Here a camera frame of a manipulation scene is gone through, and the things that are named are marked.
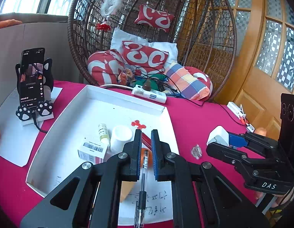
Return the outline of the person right hand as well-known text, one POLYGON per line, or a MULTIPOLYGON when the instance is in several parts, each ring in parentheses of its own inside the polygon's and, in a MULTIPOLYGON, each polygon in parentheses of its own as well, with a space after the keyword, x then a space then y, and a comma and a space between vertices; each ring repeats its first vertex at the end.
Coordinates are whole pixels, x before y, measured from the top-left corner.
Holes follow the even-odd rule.
MULTIPOLYGON (((262 135, 262 136, 266 136, 267 130, 265 128, 260 127, 255 129, 254 133, 262 135)), ((294 187, 292 188, 289 194, 286 194, 283 196, 277 195, 277 199, 274 201, 271 208, 273 208, 274 210, 280 211, 280 209, 284 209, 293 199, 294 199, 294 187)))

